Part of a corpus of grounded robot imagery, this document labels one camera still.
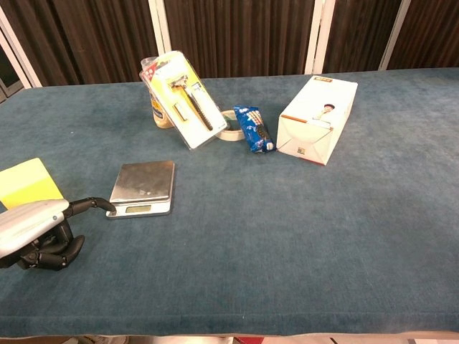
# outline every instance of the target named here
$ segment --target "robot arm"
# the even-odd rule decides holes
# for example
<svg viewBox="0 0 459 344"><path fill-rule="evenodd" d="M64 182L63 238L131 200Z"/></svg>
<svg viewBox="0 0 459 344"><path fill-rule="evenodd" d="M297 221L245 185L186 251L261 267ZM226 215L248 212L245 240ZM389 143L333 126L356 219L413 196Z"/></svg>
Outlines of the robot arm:
<svg viewBox="0 0 459 344"><path fill-rule="evenodd" d="M115 211L105 199L90 197L24 204L0 214L0 267L17 263L23 269L61 270L75 260L83 235L73 237L67 218L89 208Z"/></svg>

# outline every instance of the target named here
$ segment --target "yellow card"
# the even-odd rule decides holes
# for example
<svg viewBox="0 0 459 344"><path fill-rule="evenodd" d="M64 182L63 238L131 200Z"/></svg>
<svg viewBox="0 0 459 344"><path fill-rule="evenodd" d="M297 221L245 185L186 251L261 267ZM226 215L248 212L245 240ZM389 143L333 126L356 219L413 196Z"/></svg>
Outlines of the yellow card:
<svg viewBox="0 0 459 344"><path fill-rule="evenodd" d="M0 172L0 201L7 209L43 199L63 199L39 158Z"/></svg>

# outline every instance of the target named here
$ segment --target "blue felt surface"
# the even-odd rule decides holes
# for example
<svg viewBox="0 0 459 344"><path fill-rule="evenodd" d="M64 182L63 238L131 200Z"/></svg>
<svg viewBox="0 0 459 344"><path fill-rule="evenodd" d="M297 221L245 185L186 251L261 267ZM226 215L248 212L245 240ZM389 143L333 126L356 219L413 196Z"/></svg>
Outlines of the blue felt surface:
<svg viewBox="0 0 459 344"><path fill-rule="evenodd" d="M359 83L326 167L245 141L189 152L141 83L48 87L0 105L0 169L40 157L69 200L123 163L174 160L170 215L70 219L68 269L0 271L0 336L459 331L459 69ZM307 76L205 80L271 136Z"/></svg>

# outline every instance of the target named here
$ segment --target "printed picture on box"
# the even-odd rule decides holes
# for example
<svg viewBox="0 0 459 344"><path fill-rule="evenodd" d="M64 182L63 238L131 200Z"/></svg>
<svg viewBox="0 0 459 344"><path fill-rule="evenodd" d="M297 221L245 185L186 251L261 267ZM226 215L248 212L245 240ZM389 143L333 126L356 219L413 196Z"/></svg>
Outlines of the printed picture on box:
<svg viewBox="0 0 459 344"><path fill-rule="evenodd" d="M333 104L325 104L323 106L323 110L313 117L313 120L322 120L323 122L327 122L331 124L331 120L333 119L333 109L335 105Z"/></svg>

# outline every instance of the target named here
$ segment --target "curtain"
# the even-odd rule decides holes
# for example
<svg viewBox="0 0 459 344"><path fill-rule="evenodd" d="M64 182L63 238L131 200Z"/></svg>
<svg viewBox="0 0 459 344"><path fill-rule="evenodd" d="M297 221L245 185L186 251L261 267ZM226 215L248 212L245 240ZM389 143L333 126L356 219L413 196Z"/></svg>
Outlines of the curtain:
<svg viewBox="0 0 459 344"><path fill-rule="evenodd" d="M324 73L378 70L401 0L336 0Z"/></svg>
<svg viewBox="0 0 459 344"><path fill-rule="evenodd" d="M44 85L139 81L158 50L148 0L0 0Z"/></svg>
<svg viewBox="0 0 459 344"><path fill-rule="evenodd" d="M411 0L388 70L459 67L459 1Z"/></svg>
<svg viewBox="0 0 459 344"><path fill-rule="evenodd" d="M314 0L164 0L171 46L200 77L303 74Z"/></svg>

